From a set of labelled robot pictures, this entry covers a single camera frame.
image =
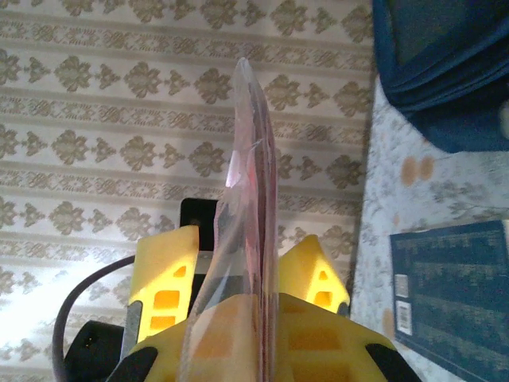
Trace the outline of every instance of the damask wallpaper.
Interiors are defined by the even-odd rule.
[[[316,233],[352,284],[373,68],[368,0],[0,0],[0,380],[52,380],[64,296],[220,196],[236,61],[278,145],[279,249]],[[77,302],[123,325],[131,269]]]

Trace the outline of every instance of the black cable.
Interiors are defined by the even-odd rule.
[[[126,257],[92,273],[79,283],[65,298],[55,319],[52,337],[52,365],[56,382],[68,382],[64,364],[64,332],[67,318],[74,302],[90,285],[126,265],[134,263],[134,256]]]

